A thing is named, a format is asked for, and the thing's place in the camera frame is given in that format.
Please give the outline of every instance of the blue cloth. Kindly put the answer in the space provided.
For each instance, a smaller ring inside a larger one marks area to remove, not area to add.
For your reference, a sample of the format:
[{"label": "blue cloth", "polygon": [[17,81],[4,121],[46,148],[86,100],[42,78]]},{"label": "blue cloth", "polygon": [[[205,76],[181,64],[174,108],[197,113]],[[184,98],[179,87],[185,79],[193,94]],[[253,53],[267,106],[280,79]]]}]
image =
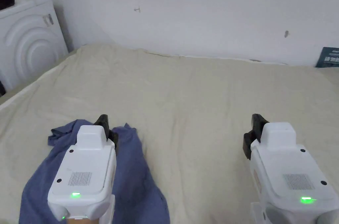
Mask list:
[{"label": "blue cloth", "polygon": [[[24,188],[19,224],[66,223],[66,220],[58,222],[54,218],[47,205],[47,195],[67,149],[76,143],[81,125],[91,123],[76,120],[52,129],[48,145],[54,148]],[[153,181],[136,129],[125,124],[124,127],[113,128],[113,131],[119,135],[112,191],[116,199],[113,224],[169,224],[166,199]]]}]

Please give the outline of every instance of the bed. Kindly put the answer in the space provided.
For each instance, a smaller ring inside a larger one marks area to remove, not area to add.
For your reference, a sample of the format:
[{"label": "bed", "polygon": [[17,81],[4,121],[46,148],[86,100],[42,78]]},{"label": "bed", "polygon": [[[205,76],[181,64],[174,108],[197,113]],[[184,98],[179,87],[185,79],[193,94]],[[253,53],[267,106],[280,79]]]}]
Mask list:
[{"label": "bed", "polygon": [[137,128],[172,223],[252,223],[251,115],[290,122],[339,191],[338,103],[339,68],[84,46],[0,105],[0,223],[17,223],[51,129],[102,113]]}]

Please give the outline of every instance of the white appliance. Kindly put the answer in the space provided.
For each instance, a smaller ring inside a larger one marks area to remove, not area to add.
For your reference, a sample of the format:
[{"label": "white appliance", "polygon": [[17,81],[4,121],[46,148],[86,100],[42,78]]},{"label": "white appliance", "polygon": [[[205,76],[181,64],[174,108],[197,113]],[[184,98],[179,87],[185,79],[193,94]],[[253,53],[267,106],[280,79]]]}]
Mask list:
[{"label": "white appliance", "polygon": [[82,125],[48,192],[48,206],[55,218],[112,223],[116,165],[115,144],[107,140],[104,128]]},{"label": "white appliance", "polygon": [[15,0],[0,11],[0,81],[6,91],[68,54],[52,0]]},{"label": "white appliance", "polygon": [[251,204],[255,223],[335,223],[339,198],[307,149],[296,143],[292,125],[254,114],[252,126],[243,149],[260,200]]}]

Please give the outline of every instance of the speaker grille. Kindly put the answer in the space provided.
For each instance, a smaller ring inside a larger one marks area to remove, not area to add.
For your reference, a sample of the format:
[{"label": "speaker grille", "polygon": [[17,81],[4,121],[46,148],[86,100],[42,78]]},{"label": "speaker grille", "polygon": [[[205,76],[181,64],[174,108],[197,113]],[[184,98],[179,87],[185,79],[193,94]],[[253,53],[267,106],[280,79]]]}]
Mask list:
[{"label": "speaker grille", "polygon": [[68,186],[88,186],[92,172],[73,172]]},{"label": "speaker grille", "polygon": [[307,174],[283,174],[290,190],[314,190],[314,185]]}]

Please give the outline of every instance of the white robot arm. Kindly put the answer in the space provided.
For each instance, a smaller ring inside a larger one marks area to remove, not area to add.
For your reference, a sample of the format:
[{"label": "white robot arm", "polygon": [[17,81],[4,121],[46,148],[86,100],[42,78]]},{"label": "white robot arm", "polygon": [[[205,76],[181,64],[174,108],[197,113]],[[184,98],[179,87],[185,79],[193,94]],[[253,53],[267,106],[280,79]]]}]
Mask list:
[{"label": "white robot arm", "polygon": [[252,115],[243,150],[260,202],[251,203],[256,224],[332,224],[339,199],[296,133],[286,122]]},{"label": "white robot arm", "polygon": [[59,221],[99,219],[99,224],[111,224],[115,205],[112,195],[117,165],[115,144],[107,140],[108,131],[103,125],[81,126],[76,139],[48,192],[48,206]]}]

